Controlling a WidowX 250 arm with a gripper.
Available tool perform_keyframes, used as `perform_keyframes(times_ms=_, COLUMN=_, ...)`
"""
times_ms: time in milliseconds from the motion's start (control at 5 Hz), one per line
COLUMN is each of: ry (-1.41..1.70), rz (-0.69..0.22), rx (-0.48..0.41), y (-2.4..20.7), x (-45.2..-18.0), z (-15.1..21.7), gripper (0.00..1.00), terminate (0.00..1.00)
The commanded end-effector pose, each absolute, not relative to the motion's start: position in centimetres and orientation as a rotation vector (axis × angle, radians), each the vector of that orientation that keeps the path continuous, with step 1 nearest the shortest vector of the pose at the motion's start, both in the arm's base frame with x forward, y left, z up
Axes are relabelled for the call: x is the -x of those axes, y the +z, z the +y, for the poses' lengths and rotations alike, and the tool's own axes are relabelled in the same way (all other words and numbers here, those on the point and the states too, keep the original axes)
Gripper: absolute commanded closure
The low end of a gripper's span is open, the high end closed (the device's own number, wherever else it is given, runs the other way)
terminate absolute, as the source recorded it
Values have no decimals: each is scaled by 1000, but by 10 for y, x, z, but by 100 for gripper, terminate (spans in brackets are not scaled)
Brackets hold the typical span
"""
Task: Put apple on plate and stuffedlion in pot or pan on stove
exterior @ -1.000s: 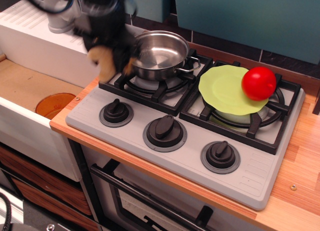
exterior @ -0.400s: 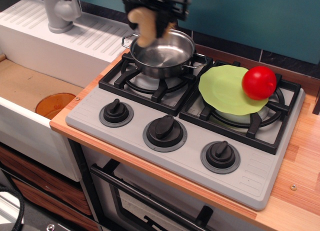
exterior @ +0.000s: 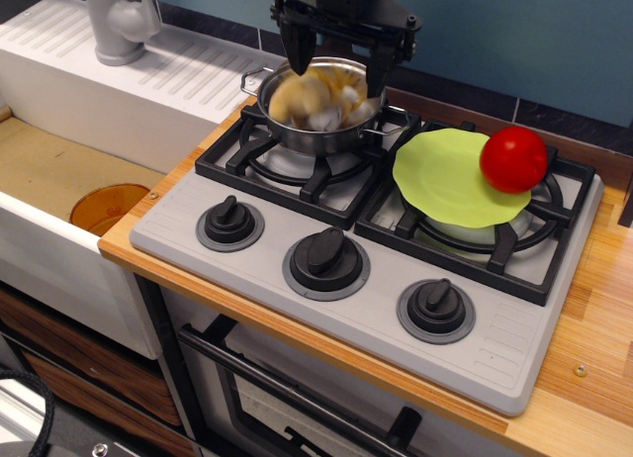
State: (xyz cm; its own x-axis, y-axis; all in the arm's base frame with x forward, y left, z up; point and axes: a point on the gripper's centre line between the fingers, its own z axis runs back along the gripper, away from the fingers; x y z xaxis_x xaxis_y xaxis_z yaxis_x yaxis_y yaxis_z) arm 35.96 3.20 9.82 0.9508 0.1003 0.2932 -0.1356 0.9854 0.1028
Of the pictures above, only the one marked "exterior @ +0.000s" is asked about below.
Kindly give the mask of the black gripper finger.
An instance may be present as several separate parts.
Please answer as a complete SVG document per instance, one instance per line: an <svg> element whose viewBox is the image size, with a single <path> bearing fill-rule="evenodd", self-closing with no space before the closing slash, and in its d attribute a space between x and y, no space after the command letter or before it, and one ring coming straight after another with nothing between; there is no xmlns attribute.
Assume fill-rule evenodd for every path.
<svg viewBox="0 0 633 457"><path fill-rule="evenodd" d="M309 26L300 25L288 16L280 20L280 35L290 67L303 75L315 55L317 35Z"/></svg>
<svg viewBox="0 0 633 457"><path fill-rule="evenodd" d="M366 68L369 98L382 95L393 71L403 60L403 41L401 38L377 42L370 48L370 59Z"/></svg>

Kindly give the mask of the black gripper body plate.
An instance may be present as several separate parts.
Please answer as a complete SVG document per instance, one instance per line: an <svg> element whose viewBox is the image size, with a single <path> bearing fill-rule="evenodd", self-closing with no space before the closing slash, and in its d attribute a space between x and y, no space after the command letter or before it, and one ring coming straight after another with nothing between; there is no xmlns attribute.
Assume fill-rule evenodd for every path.
<svg viewBox="0 0 633 457"><path fill-rule="evenodd" d="M416 50L420 18L396 0L274 0L271 18L280 31L288 16L309 26L316 38L335 38L368 50L377 42L401 38L404 60Z"/></svg>

